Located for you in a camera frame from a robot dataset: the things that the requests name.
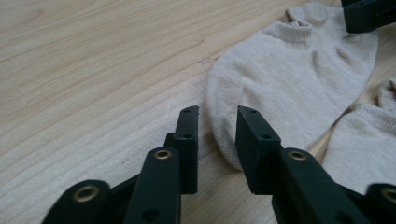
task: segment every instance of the sock cuff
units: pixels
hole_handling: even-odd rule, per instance
[[[384,133],[396,134],[396,113],[391,113],[375,105],[358,104],[351,114],[359,116]]]
[[[300,7],[289,7],[288,15],[304,26],[320,27],[331,21],[331,10],[342,10],[339,7],[326,7],[321,3],[307,3]]]
[[[299,26],[295,22],[284,23],[280,21],[271,24],[264,32],[291,44],[307,44],[312,35],[311,27]]]
[[[378,104],[383,109],[396,113],[396,77],[382,83],[378,93]]]

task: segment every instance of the fabric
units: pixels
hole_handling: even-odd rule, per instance
[[[381,86],[380,107],[354,106],[337,123],[329,142],[323,167],[335,182],[359,193],[373,183],[396,185],[395,80]]]
[[[221,56],[206,83],[206,108],[225,159],[241,169],[237,107],[257,109],[282,139],[303,150],[359,96],[375,65],[376,32],[353,35],[343,9],[308,3]]]

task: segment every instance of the wooden table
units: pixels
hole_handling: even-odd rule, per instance
[[[178,111],[203,105],[214,61],[306,1],[0,2],[0,223],[40,223],[77,182],[139,173]],[[379,36],[360,101],[394,75],[396,26]],[[182,222],[267,222],[264,198],[221,157],[201,111],[199,193],[183,196]],[[312,150],[319,159],[328,136]]]

